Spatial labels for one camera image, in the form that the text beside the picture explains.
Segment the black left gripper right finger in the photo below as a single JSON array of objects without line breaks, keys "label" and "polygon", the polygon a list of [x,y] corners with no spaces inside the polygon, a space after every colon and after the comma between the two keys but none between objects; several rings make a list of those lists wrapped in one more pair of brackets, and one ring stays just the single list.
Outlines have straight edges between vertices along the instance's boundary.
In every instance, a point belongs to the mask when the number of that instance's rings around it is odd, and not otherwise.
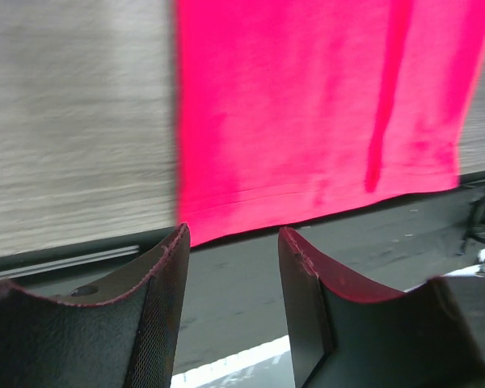
[{"label": "black left gripper right finger", "polygon": [[409,291],[278,236],[298,387],[485,387],[485,277],[439,276]]}]

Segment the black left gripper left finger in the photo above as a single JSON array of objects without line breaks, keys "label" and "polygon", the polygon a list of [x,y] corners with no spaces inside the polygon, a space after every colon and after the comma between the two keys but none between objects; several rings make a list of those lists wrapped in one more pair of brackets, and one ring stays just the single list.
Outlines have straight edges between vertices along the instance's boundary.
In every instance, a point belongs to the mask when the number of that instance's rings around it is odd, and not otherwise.
[{"label": "black left gripper left finger", "polygon": [[189,253],[182,224],[66,296],[0,280],[0,387],[168,387]]}]

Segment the pink t-shirt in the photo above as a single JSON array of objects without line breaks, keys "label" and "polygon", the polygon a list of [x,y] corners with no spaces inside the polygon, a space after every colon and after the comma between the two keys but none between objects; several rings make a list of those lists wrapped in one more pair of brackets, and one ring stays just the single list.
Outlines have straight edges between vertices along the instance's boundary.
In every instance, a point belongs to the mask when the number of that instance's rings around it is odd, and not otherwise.
[{"label": "pink t-shirt", "polygon": [[178,1],[178,219],[200,245],[458,185],[485,1]]}]

